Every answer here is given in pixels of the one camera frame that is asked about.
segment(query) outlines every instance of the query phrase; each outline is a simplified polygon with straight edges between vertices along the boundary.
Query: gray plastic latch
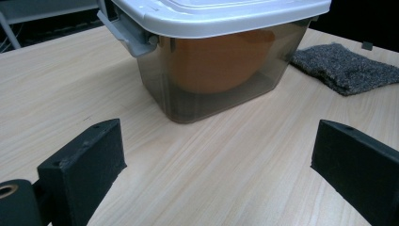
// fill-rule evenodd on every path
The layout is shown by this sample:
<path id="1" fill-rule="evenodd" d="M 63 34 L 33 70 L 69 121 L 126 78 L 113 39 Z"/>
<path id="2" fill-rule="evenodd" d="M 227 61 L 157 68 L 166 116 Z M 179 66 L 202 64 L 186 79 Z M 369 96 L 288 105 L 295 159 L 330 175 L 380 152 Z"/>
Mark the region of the gray plastic latch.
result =
<path id="1" fill-rule="evenodd" d="M 156 49 L 158 37 L 149 34 L 127 15 L 121 13 L 113 22 L 110 22 L 101 11 L 97 16 L 133 57 L 141 57 Z"/>

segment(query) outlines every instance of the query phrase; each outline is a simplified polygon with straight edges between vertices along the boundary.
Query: transparent plastic box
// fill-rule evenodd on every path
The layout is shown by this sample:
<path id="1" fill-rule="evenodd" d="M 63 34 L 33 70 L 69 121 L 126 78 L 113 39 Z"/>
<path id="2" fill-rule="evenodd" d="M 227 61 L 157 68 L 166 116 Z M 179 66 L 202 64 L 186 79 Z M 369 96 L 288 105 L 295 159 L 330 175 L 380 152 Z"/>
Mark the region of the transparent plastic box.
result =
<path id="1" fill-rule="evenodd" d="M 140 4 L 114 2 L 119 18 L 109 23 L 99 17 L 137 58 L 143 84 L 160 108 L 179 123 L 202 120 L 272 90 L 311 17 L 330 3 L 214 0 L 199 6 L 199 1 L 164 0 L 152 1 L 154 11 L 137 14 Z M 304 9 L 303 2 L 310 7 Z M 161 16 L 152 15 L 160 10 Z M 226 10 L 236 12 L 229 18 Z"/>

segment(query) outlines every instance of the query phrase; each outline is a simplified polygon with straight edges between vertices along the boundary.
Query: container lid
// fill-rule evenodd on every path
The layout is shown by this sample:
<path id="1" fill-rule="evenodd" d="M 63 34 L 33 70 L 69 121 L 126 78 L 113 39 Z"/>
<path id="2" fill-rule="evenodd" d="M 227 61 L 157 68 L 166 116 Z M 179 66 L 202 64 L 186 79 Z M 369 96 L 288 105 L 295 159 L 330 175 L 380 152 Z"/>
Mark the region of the container lid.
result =
<path id="1" fill-rule="evenodd" d="M 331 0 L 113 0 L 146 30 L 200 39 L 286 24 L 329 11 Z"/>

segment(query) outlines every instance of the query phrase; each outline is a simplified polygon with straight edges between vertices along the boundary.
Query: gray cloth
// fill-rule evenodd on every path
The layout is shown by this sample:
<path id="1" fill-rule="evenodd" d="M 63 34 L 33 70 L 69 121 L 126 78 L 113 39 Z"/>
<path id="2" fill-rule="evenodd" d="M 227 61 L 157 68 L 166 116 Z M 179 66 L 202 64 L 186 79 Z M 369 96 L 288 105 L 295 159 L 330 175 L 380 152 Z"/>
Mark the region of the gray cloth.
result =
<path id="1" fill-rule="evenodd" d="M 343 96 L 399 82 L 399 69 L 355 54 L 338 43 L 297 50 L 291 61 Z"/>

